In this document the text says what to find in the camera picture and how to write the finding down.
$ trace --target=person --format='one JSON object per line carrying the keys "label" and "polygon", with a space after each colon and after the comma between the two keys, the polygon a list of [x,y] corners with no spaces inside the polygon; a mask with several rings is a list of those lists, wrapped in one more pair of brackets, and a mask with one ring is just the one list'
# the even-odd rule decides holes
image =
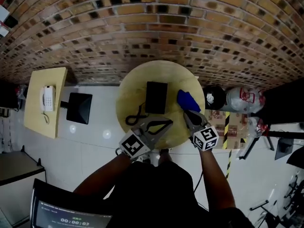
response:
{"label": "person", "polygon": [[234,197],[211,150],[199,150],[209,211],[196,201],[189,173],[175,164],[168,150],[158,166],[132,161],[121,153],[87,177],[75,193],[103,199],[113,216],[107,227],[253,227],[236,208]]}

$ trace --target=blue cloth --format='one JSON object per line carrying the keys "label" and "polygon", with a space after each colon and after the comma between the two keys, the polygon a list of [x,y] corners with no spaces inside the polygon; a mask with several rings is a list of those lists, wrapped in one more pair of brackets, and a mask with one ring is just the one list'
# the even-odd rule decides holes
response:
{"label": "blue cloth", "polygon": [[184,92],[180,89],[177,93],[177,103],[184,111],[192,110],[200,112],[200,106],[196,103],[189,92]]}

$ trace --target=black box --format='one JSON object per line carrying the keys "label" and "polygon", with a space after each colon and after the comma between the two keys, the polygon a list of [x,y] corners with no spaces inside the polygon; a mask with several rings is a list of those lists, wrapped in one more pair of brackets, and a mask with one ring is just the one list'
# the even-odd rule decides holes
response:
{"label": "black box", "polygon": [[147,82],[146,113],[165,114],[168,84]]}

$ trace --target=white floor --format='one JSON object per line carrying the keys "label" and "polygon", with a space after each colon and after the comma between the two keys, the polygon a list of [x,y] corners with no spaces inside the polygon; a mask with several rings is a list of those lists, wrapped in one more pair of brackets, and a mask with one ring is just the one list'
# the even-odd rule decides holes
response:
{"label": "white floor", "polygon": [[[70,92],[93,95],[89,124],[79,124],[66,120],[65,109],[60,109],[58,138],[53,140],[33,132],[23,126],[23,111],[12,112],[9,119],[4,119],[4,147],[8,147],[10,125],[11,142],[14,151],[25,145],[26,152],[35,160],[41,158],[47,170],[48,183],[59,188],[73,191],[87,176],[115,157],[114,150],[124,136],[115,113],[115,100],[118,87],[86,86],[65,87],[62,100],[68,101]],[[76,132],[70,132],[70,125],[76,126]],[[297,131],[297,125],[276,125],[275,130]],[[272,138],[276,147],[277,139]],[[214,150],[215,157],[226,174],[228,153],[225,150]],[[152,154],[156,163],[156,153]],[[254,223],[262,212],[261,209],[250,212],[249,208],[265,200],[269,200],[269,208],[276,215],[283,206],[283,199],[291,178],[299,171],[286,164],[288,156],[277,161],[275,152],[270,151],[264,137],[260,138],[246,160],[238,160],[239,152],[233,151],[229,183],[232,188],[237,207]],[[193,145],[187,141],[172,149],[174,162],[188,171],[194,185],[200,174],[200,156]],[[204,181],[196,191],[199,203],[208,207]]]}

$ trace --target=cardboard box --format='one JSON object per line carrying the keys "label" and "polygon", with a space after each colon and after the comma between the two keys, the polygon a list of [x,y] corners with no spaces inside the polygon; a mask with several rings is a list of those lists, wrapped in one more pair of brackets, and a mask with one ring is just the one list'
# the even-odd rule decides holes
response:
{"label": "cardboard box", "polygon": [[[206,110],[205,117],[212,126],[215,126],[219,135],[218,144],[214,148],[222,149],[226,112]],[[245,147],[248,134],[247,119],[247,114],[230,112],[227,149],[243,149]]]}

